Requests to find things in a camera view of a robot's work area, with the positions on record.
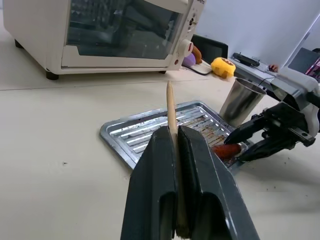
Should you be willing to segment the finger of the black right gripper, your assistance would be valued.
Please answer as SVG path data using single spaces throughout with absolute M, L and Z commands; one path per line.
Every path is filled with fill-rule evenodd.
M 283 149 L 290 149 L 291 141 L 275 138 L 266 138 L 249 147 L 244 153 L 237 157 L 239 161 L 255 161 L 270 157 Z
M 225 145 L 238 144 L 251 138 L 254 133 L 262 130 L 265 126 L 263 115 L 255 115 L 251 120 L 243 123 L 241 126 L 232 131 L 224 140 Z

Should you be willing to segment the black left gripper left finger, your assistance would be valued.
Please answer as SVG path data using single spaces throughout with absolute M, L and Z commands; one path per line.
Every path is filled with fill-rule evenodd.
M 172 240 L 177 219 L 176 153 L 167 126 L 156 130 L 128 185 L 120 240 Z

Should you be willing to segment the red-orange sausage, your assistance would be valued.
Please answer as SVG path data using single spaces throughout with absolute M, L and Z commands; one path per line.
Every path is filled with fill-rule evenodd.
M 222 144 L 213 146 L 212 151 L 221 160 L 229 160 L 238 155 L 242 151 L 242 148 L 239 144 Z

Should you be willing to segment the wooden skewer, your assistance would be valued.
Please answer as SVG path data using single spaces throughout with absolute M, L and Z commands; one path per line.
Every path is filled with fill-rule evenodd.
M 188 224 L 187 210 L 184 199 L 183 178 L 180 163 L 180 153 L 178 144 L 178 127 L 176 120 L 176 105 L 174 91 L 170 81 L 166 86 L 166 103 L 167 103 L 167 123 L 173 141 L 173 147 L 176 158 L 176 175 L 178 181 L 177 194 L 177 218 L 176 218 L 176 235 L 181 239 L 190 238 L 190 229 Z

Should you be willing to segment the stainless steel cup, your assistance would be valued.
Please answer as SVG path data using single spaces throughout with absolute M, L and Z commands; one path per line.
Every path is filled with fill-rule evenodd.
M 219 115 L 230 126 L 239 127 L 266 94 L 265 90 L 252 82 L 236 78 Z

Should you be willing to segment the silver metal baking tray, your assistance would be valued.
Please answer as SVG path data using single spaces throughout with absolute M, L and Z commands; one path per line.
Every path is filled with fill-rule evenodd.
M 210 147 L 223 144 L 234 130 L 221 116 L 201 101 L 180 103 L 176 121 L 200 132 Z M 99 131 L 101 139 L 130 169 L 134 169 L 152 134 L 168 125 L 168 111 L 155 109 L 105 123 Z

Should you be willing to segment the grey desk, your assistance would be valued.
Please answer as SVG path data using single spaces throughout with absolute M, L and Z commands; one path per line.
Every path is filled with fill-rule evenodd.
M 263 88 L 268 96 L 277 101 L 280 101 L 280 99 L 274 94 L 271 82 L 277 78 L 278 75 L 281 77 L 294 78 L 300 83 L 307 83 L 313 79 L 312 77 L 290 69 L 287 66 L 282 68 L 278 67 L 278 72 L 271 72 L 268 70 L 268 66 L 270 64 L 263 63 L 254 58 L 251 59 L 259 61 L 260 65 L 258 67 L 247 66 L 234 59 L 233 54 L 230 58 L 228 58 L 228 60 L 230 60 L 236 66 L 235 75 L 237 75 L 238 78 L 246 79 L 247 81 L 258 85 L 260 88 Z

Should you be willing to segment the dark laptop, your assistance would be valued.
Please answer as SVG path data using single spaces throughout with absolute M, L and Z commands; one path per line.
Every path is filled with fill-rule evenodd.
M 290 62 L 288 68 L 303 74 L 307 74 L 307 71 L 312 67 L 313 64 L 316 63 L 319 58 L 320 53 L 302 47 Z

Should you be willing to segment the yellow plush toy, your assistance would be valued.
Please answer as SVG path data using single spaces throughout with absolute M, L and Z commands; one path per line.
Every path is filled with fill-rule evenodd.
M 222 79 L 232 78 L 236 71 L 235 64 L 223 57 L 215 58 L 210 66 L 212 72 Z

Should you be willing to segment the black keyboard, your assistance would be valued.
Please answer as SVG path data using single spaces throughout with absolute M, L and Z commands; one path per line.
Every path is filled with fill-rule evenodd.
M 241 64 L 246 65 L 248 67 L 259 67 L 260 66 L 260 62 L 256 61 L 252 58 L 246 57 L 244 55 L 242 55 L 241 53 L 234 53 L 232 55 L 232 57 L 239 61 Z

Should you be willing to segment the white flat board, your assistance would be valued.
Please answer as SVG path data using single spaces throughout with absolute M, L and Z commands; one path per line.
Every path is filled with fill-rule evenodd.
M 210 75 L 212 73 L 212 67 L 210 64 L 208 64 L 207 62 L 205 62 L 204 60 L 202 61 L 201 64 L 195 64 L 192 66 L 186 65 L 186 64 L 182 64 L 182 66 L 188 70 L 193 71 L 196 74 L 199 74 L 201 76 L 207 76 Z

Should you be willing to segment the black monitor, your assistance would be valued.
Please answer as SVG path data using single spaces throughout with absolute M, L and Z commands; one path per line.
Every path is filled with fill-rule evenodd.
M 198 48 L 202 59 L 211 64 L 216 58 L 228 58 L 229 47 L 227 44 L 194 34 L 191 41 Z

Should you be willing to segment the purple plush toy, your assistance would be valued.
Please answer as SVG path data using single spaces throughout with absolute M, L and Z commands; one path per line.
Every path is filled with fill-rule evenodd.
M 183 59 L 182 65 L 185 67 L 192 67 L 197 64 L 196 57 L 193 53 Z

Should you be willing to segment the brown plush toy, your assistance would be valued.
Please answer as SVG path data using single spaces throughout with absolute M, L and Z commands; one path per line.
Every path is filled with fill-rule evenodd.
M 200 50 L 194 45 L 193 49 L 192 49 L 192 54 L 195 57 L 195 63 L 197 65 L 202 63 L 202 53 L 200 52 Z

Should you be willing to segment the white toaster oven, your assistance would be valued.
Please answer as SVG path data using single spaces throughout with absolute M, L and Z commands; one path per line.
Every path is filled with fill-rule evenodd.
M 175 71 L 193 50 L 207 0 L 2 0 L 15 45 L 49 80 Z

